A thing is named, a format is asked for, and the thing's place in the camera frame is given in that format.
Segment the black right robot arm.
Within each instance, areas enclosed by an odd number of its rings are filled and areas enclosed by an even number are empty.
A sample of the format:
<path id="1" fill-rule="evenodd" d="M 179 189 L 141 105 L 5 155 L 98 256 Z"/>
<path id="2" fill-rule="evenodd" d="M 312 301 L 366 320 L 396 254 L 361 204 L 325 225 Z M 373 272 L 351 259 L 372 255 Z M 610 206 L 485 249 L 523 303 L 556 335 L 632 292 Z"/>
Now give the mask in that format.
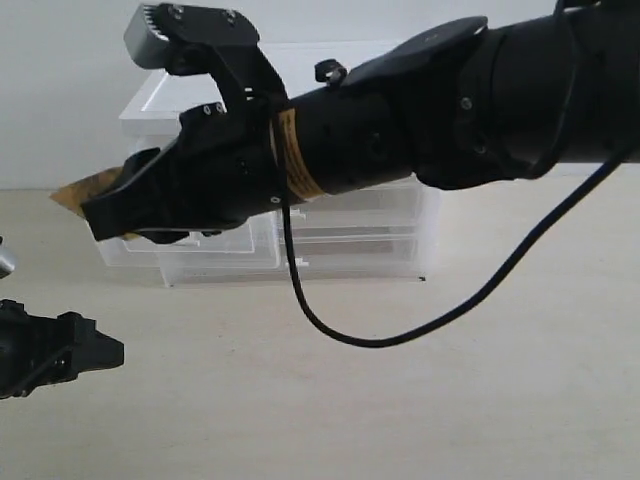
<path id="1" fill-rule="evenodd" d="M 297 96 L 235 10 L 144 4 L 125 42 L 138 66 L 207 75 L 221 98 L 184 111 L 175 139 L 81 203 L 100 241 L 218 234 L 409 176 L 445 191 L 534 180 L 639 135 L 635 1 L 559 1 L 499 28 L 453 20 L 355 67 L 318 62 Z"/>

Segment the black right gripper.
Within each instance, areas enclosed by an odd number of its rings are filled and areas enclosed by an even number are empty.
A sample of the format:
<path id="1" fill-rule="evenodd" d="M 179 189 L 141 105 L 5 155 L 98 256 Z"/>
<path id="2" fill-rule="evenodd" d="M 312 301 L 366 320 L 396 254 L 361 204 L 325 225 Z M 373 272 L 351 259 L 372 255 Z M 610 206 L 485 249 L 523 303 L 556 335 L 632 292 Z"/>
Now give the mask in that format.
<path id="1" fill-rule="evenodd" d="M 275 106 L 251 99 L 240 109 L 218 102 L 190 108 L 168 144 L 83 179 L 81 216 L 94 239 L 174 242 L 190 232 L 236 229 L 276 209 L 271 198 L 282 190 L 270 139 Z"/>

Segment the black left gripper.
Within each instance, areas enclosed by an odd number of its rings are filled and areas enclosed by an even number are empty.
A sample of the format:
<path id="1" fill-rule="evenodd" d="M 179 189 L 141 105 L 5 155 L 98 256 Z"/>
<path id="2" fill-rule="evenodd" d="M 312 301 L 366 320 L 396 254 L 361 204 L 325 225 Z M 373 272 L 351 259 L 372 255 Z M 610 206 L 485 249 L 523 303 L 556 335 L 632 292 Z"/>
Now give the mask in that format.
<path id="1" fill-rule="evenodd" d="M 101 333 L 95 320 L 75 312 L 35 316 L 19 302 L 1 301 L 2 400 L 123 365 L 124 344 Z"/>

